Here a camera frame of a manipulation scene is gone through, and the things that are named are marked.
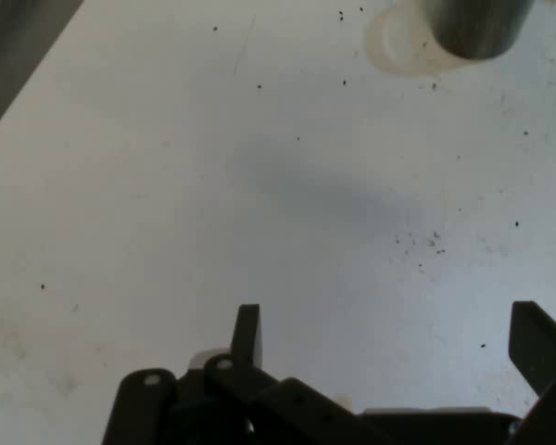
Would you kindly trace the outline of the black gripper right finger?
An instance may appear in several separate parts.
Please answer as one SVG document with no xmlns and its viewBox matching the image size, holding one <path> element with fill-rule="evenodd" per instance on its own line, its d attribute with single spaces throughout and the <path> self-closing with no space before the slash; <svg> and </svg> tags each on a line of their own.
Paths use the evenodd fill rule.
<svg viewBox="0 0 556 445">
<path fill-rule="evenodd" d="M 511 444 L 556 444 L 556 322 L 534 301 L 512 304 L 509 356 L 538 395 Z"/>
</svg>

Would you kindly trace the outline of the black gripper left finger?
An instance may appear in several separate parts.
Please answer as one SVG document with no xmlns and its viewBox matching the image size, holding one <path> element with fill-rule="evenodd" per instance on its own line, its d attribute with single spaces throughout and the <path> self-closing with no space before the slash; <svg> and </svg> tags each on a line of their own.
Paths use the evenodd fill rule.
<svg viewBox="0 0 556 445">
<path fill-rule="evenodd" d="M 120 382 L 106 444 L 363 444 L 358 417 L 295 379 L 264 373 L 260 307 L 242 305 L 227 352 L 182 377 L 162 368 Z"/>
</svg>

